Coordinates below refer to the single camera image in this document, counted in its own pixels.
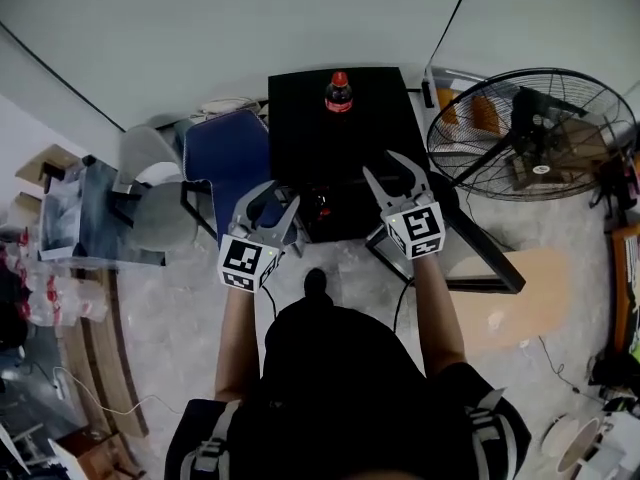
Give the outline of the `wooden shelf rack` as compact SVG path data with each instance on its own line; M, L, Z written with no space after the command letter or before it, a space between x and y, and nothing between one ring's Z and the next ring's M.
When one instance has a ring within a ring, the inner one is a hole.
M600 168L619 153L609 126L569 119L545 133L514 143L508 177L514 192L569 192L590 186Z

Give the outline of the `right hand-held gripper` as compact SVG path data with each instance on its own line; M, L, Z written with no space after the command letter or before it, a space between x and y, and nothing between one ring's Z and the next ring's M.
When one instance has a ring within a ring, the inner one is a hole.
M413 198L400 205L399 197L388 194L375 175L362 168L389 237L408 260L439 253L444 247L445 224L440 205L429 192L427 172L405 155L391 150L386 153L410 174L412 185L403 194Z

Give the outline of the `black fridge door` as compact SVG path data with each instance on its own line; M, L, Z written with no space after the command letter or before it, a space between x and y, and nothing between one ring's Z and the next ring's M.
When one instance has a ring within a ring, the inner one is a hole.
M461 209L456 190L444 176L429 173L427 179L438 202L444 203L446 231L454 231L489 267L486 275L467 275L447 280L450 290L474 293L518 294L526 281L494 241ZM366 248L403 282L413 278L410 261L396 247L383 224L366 240Z

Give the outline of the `person's right forearm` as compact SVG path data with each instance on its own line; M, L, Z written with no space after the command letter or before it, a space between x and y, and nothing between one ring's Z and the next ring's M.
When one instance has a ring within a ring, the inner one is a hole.
M432 377L465 363L465 347L457 313L436 255L413 261L416 314L424 371Z

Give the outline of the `pack of clear plastic bottles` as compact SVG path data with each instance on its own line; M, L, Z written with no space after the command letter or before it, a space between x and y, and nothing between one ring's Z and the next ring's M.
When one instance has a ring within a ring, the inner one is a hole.
M38 259L33 228L0 234L0 301L40 327L73 326L80 318L100 322L108 312L104 287L78 279L65 267Z

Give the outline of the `black bag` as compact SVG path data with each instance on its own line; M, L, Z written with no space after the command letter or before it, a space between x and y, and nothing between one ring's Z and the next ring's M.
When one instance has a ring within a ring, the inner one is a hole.
M23 291L19 277L0 265L0 352L22 346L28 327L20 313Z

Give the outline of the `clear plastic storage box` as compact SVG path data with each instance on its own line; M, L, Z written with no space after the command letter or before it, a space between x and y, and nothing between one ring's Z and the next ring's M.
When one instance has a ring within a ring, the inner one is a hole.
M479 75L442 67L433 67L431 74L440 110L446 109L463 92L484 81ZM443 121L448 125L466 125L494 136L503 136L506 128L499 119L496 102L495 98L482 93L465 97L461 103L456 103L444 113Z

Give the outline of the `light wooden wall shelf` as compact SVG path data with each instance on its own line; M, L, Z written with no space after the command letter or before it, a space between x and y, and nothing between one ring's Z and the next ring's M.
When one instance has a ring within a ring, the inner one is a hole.
M21 166L15 172L15 176L18 179L43 187L45 185L44 164L50 164L58 169L65 170L79 160L80 158L73 153L57 144L52 144Z

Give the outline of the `black office chair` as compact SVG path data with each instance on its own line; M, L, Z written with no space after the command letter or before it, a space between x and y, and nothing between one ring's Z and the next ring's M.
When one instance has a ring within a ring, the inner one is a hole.
M589 201L593 209L604 200L606 218L613 219L619 227L629 225L627 212L640 198L640 177L635 156L616 155L602 163L596 170L597 187Z

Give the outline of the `brown wooden stool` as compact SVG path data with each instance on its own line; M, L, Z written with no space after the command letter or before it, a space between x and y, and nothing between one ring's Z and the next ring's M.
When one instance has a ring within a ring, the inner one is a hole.
M78 430L49 445L69 480L141 480L146 472L132 459L119 433L96 438Z

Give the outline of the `black mini fridge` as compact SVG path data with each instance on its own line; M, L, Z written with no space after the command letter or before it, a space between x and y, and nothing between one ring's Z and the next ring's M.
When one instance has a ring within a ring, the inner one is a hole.
M367 167L388 192L409 180L392 165L391 150L427 167L411 100L396 67L346 71L354 103L346 113L325 106L332 70L275 75L268 80L271 173L286 196L300 196L297 217L312 243L363 239L380 223ZM316 195L326 205L316 203ZM331 214L319 220L322 208Z

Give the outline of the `stack of wooden boards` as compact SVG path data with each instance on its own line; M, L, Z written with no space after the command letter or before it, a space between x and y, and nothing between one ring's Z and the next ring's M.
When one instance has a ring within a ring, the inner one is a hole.
M100 322L80 318L55 330L63 369L56 378L65 395L95 430L144 438L149 429L129 365L114 270L73 269L78 279L95 280L105 289L108 312Z

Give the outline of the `orange wooden bench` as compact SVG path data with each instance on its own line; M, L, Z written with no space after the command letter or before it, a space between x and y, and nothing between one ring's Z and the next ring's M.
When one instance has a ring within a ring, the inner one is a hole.
M640 363L640 223L611 235L614 272L613 350Z

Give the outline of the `cola bottle with red cap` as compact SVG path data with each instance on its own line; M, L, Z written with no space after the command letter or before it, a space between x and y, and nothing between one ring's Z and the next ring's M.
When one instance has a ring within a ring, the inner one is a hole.
M336 114L346 113L352 108L353 91L346 72L336 71L332 74L324 101L326 108Z

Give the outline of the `grey chair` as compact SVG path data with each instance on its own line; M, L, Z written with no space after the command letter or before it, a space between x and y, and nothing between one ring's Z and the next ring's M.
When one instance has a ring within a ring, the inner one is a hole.
M138 177L158 165L177 172L158 184L144 186ZM198 224L181 204L183 181L181 155L158 130L138 125L124 132L110 197L113 213L130 227L133 245L169 252L193 243Z

